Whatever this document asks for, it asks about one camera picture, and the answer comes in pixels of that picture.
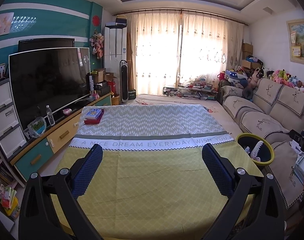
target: yellow tablecloth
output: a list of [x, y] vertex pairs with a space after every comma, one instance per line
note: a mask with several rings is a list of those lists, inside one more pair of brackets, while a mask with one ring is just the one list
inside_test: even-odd
[[[262, 176], [235, 142], [218, 153], [249, 174]], [[68, 147], [57, 170], [71, 167], [89, 149]], [[103, 160], [78, 202], [105, 239], [200, 239], [217, 218], [222, 196], [202, 160], [202, 147], [159, 151], [104, 151]], [[56, 196], [60, 222], [69, 227]], [[244, 219], [249, 196], [239, 221]]]

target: teal wall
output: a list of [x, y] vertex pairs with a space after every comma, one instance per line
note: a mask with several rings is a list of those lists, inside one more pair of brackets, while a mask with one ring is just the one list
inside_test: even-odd
[[28, 36], [40, 36], [42, 38], [43, 35], [53, 35], [72, 36], [76, 39], [75, 47], [89, 47], [91, 68], [101, 67], [100, 60], [91, 57], [92, 47], [88, 39], [92, 37], [95, 28], [98, 32], [101, 30], [101, 25], [93, 26], [92, 17], [97, 15], [100, 20], [102, 19], [102, 6], [87, 0], [5, 0], [3, 5], [6, 4], [11, 4], [15, 8], [2, 10], [0, 14], [14, 12], [15, 18], [33, 17], [35, 22], [20, 31], [14, 31], [14, 26], [12, 26], [9, 34], [0, 36], [0, 64], [7, 64], [9, 54], [17, 52], [19, 37], [24, 40]]

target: curtain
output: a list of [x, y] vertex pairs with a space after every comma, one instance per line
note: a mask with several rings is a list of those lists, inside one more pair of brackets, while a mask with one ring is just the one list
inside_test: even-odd
[[161, 95], [176, 84], [180, 57], [180, 12], [149, 11], [130, 15], [134, 87], [137, 94]]
[[204, 80], [217, 86], [217, 75], [239, 65], [243, 25], [208, 15], [183, 12], [179, 82]]

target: television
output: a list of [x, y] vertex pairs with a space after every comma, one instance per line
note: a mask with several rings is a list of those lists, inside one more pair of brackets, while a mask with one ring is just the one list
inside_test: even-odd
[[14, 104], [23, 129], [36, 117], [46, 117], [89, 95], [89, 48], [51, 48], [9, 55]]
[[18, 52], [49, 48], [74, 47], [74, 39], [71, 38], [40, 38], [21, 40], [18, 42]]

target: storage drawer unit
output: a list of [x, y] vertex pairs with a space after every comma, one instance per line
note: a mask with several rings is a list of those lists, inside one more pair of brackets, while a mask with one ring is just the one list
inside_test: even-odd
[[99, 102], [95, 103], [95, 106], [111, 106], [111, 96], [103, 98]]
[[58, 150], [60, 150], [63, 145], [65, 145], [75, 136], [80, 117], [81, 114], [78, 114], [47, 136], [53, 153], [56, 153]]
[[22, 156], [15, 164], [16, 168], [24, 176], [26, 180], [29, 179], [31, 173], [38, 171], [38, 169], [53, 156], [50, 144], [47, 138], [44, 138], [25, 155]]
[[0, 136], [19, 123], [14, 105], [0, 112]]
[[7, 158], [9, 158], [19, 147], [27, 141], [22, 133], [21, 127], [17, 125], [13, 131], [0, 140], [0, 147]]
[[0, 85], [0, 109], [12, 102], [9, 82]]

